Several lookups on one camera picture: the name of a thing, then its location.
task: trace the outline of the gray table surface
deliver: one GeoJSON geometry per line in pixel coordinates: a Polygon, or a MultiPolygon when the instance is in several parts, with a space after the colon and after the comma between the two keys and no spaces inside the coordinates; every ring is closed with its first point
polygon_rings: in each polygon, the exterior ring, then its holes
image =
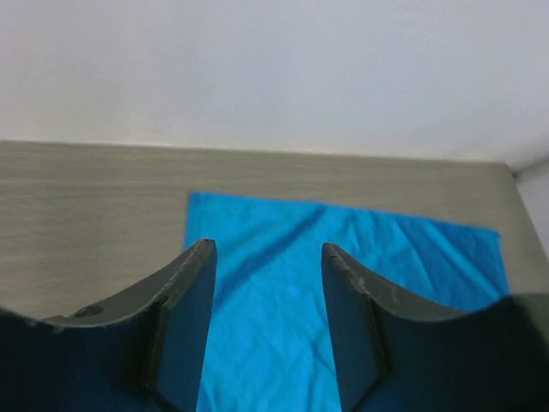
{"type": "Polygon", "coordinates": [[[181,250],[191,191],[490,227],[512,291],[549,292],[546,254],[504,164],[0,142],[0,305],[70,314],[150,275],[181,250]]]}

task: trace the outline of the white wall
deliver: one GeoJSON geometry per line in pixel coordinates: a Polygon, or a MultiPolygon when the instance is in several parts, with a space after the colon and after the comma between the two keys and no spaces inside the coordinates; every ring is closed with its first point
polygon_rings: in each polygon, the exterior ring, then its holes
{"type": "Polygon", "coordinates": [[[528,176],[518,189],[549,257],[549,165],[528,176]]]}
{"type": "Polygon", "coordinates": [[[0,0],[0,137],[520,162],[549,132],[548,16],[533,0],[0,0]]]}

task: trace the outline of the dark gray curved piece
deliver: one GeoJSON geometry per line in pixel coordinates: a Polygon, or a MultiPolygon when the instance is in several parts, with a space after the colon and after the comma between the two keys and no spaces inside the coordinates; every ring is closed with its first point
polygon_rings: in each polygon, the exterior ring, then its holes
{"type": "Polygon", "coordinates": [[[200,240],[70,317],[0,309],[0,410],[195,410],[216,262],[200,240]]]}
{"type": "Polygon", "coordinates": [[[343,411],[549,410],[549,296],[458,312],[323,247],[343,411]]]}

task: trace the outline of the black object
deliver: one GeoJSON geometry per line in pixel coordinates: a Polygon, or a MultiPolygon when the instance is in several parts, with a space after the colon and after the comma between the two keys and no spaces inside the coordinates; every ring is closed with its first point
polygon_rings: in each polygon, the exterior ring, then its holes
{"type": "Polygon", "coordinates": [[[195,410],[216,262],[201,240],[70,317],[0,309],[0,410],[195,410]]]}
{"type": "Polygon", "coordinates": [[[549,410],[549,296],[474,313],[426,300],[323,247],[343,411],[549,410]]]}

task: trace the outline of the blue cloth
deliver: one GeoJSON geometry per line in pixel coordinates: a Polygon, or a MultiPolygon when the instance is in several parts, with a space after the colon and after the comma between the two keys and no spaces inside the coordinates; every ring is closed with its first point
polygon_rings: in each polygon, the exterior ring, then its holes
{"type": "Polygon", "coordinates": [[[509,293],[499,235],[318,203],[195,193],[186,246],[218,248],[200,411],[340,410],[321,278],[333,242],[378,274],[475,311],[509,293]]]}

